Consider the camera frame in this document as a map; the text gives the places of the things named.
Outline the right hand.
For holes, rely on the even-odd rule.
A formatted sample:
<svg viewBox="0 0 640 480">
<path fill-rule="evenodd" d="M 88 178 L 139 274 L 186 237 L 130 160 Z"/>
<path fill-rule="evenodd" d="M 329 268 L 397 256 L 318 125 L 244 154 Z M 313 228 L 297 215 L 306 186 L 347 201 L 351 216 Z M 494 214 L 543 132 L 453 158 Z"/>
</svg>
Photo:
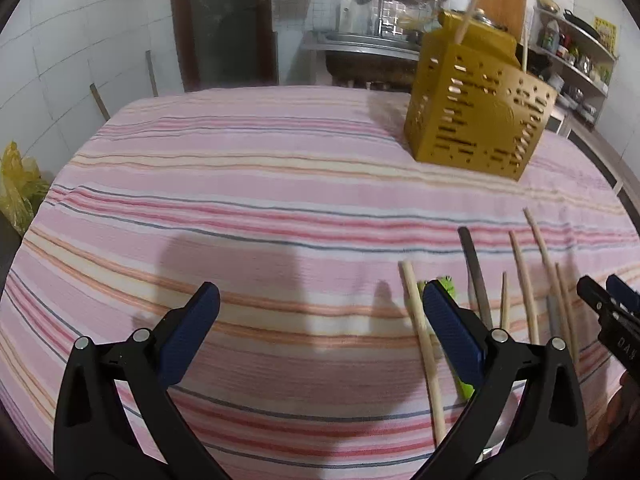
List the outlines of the right hand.
<svg viewBox="0 0 640 480">
<path fill-rule="evenodd" d="M 639 386 L 627 372 L 620 376 L 620 388 L 616 391 L 605 414 L 589 440 L 589 452 L 593 453 L 608 440 L 608 436 L 623 422 L 629 422 L 639 411 Z"/>
</svg>

